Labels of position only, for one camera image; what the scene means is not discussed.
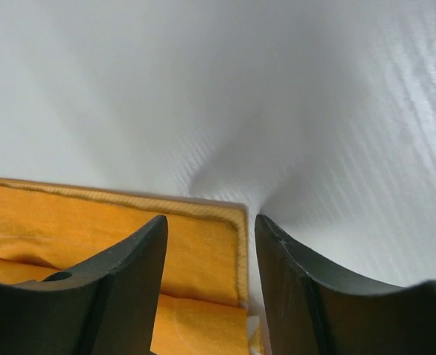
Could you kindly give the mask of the orange cartoon mouse cloth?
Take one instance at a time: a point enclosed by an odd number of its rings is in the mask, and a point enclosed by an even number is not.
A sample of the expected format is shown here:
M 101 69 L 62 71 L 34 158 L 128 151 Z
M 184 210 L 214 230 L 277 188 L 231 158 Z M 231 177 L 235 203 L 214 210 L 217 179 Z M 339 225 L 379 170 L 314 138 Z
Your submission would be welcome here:
M 0 282 L 41 280 L 168 221 L 151 349 L 157 354 L 262 354 L 248 309 L 246 210 L 74 186 L 0 179 Z

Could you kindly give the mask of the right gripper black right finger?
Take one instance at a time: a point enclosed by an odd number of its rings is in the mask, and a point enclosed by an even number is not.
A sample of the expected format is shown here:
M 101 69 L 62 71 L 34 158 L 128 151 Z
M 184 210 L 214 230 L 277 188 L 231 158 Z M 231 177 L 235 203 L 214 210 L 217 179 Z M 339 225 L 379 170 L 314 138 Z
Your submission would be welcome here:
M 436 354 L 436 280 L 400 287 L 362 276 L 262 214 L 255 242 L 274 354 Z

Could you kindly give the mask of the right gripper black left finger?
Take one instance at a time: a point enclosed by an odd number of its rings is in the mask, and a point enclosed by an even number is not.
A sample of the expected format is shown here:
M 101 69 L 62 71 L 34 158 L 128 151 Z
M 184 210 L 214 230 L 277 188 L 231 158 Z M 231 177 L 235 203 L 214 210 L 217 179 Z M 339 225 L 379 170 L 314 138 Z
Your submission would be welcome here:
M 159 215 L 42 281 L 0 283 L 0 354 L 149 354 L 166 250 Z

